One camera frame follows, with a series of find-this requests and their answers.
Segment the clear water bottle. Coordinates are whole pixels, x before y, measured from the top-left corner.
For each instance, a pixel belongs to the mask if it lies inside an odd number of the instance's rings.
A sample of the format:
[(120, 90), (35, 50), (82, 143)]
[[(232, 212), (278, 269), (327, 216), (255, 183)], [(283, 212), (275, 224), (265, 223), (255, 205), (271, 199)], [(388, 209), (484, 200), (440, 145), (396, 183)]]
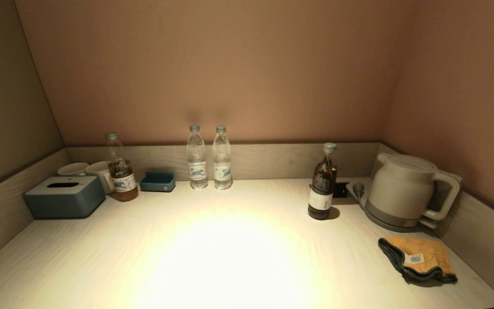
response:
[(225, 125), (216, 127), (216, 136), (212, 144), (212, 162), (214, 168), (214, 187), (226, 190), (231, 187), (231, 144), (227, 136)]
[(194, 189), (205, 188), (208, 185), (206, 148), (199, 125), (190, 125), (190, 136), (187, 140), (187, 160), (191, 187)]

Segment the half-full amber tea bottle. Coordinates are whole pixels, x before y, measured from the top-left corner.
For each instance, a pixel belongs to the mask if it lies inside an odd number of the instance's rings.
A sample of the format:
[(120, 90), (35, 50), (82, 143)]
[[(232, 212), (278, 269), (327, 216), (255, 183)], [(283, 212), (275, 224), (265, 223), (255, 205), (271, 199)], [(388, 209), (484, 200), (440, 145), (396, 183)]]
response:
[(107, 150), (107, 166), (114, 186), (114, 198), (121, 202), (129, 202), (139, 195), (135, 175), (125, 147), (118, 139), (116, 132), (105, 135)]

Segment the dark tea bottle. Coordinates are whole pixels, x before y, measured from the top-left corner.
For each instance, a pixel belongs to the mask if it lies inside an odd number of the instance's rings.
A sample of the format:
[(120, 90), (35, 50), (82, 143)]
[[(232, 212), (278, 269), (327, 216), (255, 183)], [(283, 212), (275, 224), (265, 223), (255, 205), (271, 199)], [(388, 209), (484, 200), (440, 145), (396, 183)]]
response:
[(337, 166), (333, 164), (331, 155), (336, 150), (337, 145), (335, 143), (324, 143), (324, 157), (314, 168), (308, 200), (308, 215), (317, 220), (326, 219), (330, 212), (337, 181)]

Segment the white electric kettle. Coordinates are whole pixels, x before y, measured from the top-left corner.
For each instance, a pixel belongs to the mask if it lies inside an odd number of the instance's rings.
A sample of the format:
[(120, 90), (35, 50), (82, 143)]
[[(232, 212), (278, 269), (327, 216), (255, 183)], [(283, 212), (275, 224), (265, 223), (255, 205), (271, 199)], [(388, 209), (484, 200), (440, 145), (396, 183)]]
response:
[[(376, 172), (367, 201), (392, 216), (438, 223), (445, 219), (461, 189), (462, 178), (440, 170), (422, 158), (380, 153), (382, 166)], [(450, 190), (439, 211), (429, 209), (435, 183), (445, 182)]]

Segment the blue-grey tissue box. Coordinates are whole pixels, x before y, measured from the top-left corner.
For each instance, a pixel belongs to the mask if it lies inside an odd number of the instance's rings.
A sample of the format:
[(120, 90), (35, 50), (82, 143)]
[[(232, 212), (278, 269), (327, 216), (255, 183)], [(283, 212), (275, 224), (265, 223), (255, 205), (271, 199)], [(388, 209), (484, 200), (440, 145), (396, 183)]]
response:
[(86, 218), (106, 200), (96, 176), (49, 177), (23, 196), (35, 219)]

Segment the small blue tray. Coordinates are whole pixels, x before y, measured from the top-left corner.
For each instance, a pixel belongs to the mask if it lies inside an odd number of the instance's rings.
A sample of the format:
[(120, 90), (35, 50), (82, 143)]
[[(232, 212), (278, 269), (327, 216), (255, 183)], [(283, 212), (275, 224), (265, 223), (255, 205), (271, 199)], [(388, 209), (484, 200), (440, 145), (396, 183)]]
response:
[(175, 175), (170, 172), (147, 171), (141, 180), (141, 191), (172, 192), (176, 187)]

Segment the orange cloth with grey edge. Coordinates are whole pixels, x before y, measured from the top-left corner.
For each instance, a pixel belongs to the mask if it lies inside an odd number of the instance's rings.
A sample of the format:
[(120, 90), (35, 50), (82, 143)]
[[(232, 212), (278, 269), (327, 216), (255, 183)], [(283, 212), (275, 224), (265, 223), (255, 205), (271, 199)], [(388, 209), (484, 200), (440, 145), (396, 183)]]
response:
[(378, 247), (410, 283), (458, 282), (449, 253), (439, 241), (417, 237), (381, 237)]

